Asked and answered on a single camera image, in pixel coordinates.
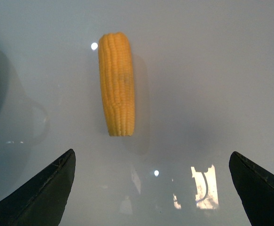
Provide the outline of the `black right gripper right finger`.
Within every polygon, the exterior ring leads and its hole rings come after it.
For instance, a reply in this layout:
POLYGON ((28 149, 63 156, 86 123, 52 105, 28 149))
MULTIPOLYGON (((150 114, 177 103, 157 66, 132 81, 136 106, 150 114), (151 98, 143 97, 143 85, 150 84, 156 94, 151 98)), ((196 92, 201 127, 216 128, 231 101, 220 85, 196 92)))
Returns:
POLYGON ((229 170, 246 215, 253 226, 274 226, 274 174, 233 152, 229 170))

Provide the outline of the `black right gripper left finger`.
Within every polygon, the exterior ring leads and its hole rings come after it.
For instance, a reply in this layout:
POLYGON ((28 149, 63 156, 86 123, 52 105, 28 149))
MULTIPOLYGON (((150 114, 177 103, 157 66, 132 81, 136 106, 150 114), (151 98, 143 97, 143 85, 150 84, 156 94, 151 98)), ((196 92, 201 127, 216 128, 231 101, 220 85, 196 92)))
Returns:
POLYGON ((74 181, 70 149, 0 201, 0 226, 57 226, 74 181))

